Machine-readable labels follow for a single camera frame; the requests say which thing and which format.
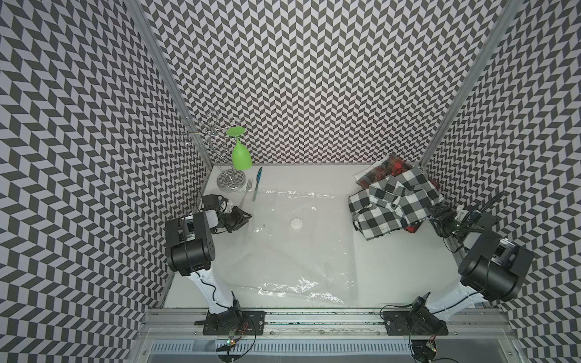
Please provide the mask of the black white plaid shirt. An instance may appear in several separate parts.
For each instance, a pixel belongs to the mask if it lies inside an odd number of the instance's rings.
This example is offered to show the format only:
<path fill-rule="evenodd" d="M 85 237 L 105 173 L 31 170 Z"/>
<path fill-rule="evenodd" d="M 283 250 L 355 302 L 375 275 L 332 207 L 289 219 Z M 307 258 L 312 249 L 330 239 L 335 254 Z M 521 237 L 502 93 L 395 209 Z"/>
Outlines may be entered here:
<path fill-rule="evenodd" d="M 443 201 L 431 180 L 413 167 L 349 196 L 348 207 L 355 230 L 372 240 L 423 222 L 428 209 Z"/>

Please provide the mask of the red black buffalo plaid shirt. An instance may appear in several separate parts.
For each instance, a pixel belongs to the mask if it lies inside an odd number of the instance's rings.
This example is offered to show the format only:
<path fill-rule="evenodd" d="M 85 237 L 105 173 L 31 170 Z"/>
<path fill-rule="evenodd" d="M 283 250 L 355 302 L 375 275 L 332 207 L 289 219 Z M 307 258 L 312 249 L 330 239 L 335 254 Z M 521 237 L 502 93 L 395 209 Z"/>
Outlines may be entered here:
<path fill-rule="evenodd" d="M 387 157 L 385 157 L 384 159 L 388 158 L 390 160 L 390 166 L 391 166 L 391 174 L 387 175 L 387 177 L 389 176 L 396 176 L 399 175 L 405 171 L 408 171 L 412 168 L 412 165 L 405 162 L 402 158 L 394 156 L 393 154 L 389 154 Z"/>

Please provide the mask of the clear plastic vacuum bag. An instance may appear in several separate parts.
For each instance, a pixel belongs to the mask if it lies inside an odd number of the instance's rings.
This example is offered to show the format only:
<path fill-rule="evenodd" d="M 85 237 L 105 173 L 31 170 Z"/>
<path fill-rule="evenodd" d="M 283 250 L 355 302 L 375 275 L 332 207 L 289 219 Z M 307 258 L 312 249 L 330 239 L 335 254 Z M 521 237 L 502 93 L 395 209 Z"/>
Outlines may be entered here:
<path fill-rule="evenodd" d="M 261 190 L 252 218 L 214 238 L 213 270 L 259 306 L 354 306 L 359 298 L 354 230 L 344 195 Z M 295 230 L 290 221 L 301 218 Z"/>

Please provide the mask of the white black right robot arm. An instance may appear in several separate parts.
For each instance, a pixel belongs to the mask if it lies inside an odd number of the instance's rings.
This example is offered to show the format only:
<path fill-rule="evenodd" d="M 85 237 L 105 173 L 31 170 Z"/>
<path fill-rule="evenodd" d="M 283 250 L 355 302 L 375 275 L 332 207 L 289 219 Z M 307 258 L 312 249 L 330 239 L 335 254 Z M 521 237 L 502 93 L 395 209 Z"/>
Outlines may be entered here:
<path fill-rule="evenodd" d="M 468 211 L 459 221 L 451 207 L 431 207 L 430 222 L 458 264 L 459 279 L 443 293 L 426 293 L 412 309 L 447 319 L 471 304 L 508 302 L 517 297 L 534 253 L 493 231 L 500 221 L 489 206 Z"/>

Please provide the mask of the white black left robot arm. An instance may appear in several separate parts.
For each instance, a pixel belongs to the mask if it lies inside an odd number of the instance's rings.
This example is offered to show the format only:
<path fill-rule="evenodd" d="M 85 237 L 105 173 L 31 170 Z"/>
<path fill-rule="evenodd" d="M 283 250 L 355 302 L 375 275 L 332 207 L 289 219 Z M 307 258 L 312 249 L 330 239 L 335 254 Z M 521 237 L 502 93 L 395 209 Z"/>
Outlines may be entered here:
<path fill-rule="evenodd" d="M 216 210 L 192 213 L 165 223 L 166 264 L 172 272 L 193 281 L 212 316 L 242 317 L 239 301 L 219 282 L 212 269 L 216 259 L 212 229 L 219 225 Z"/>

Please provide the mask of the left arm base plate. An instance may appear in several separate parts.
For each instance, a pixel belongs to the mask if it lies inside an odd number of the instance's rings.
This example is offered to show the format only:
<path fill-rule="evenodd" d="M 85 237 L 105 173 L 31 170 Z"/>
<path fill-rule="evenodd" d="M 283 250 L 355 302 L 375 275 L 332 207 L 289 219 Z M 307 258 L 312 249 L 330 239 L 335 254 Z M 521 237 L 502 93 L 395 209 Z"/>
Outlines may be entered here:
<path fill-rule="evenodd" d="M 261 310 L 232 310 L 219 314 L 207 313 L 203 322 L 196 322 L 196 325 L 203 326 L 204 336 L 225 336 L 230 331 L 237 331 L 240 334 L 245 331 L 245 335 L 262 336 L 266 312 Z"/>

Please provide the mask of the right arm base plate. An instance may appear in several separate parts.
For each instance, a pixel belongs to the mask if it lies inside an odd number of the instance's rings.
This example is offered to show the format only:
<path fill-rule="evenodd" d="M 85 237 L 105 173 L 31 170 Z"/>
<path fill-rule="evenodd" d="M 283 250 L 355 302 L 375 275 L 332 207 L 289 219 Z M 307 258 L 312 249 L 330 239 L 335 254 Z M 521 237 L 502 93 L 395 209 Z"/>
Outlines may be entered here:
<path fill-rule="evenodd" d="M 446 322 L 429 312 L 385 311 L 381 313 L 388 336 L 448 336 Z"/>

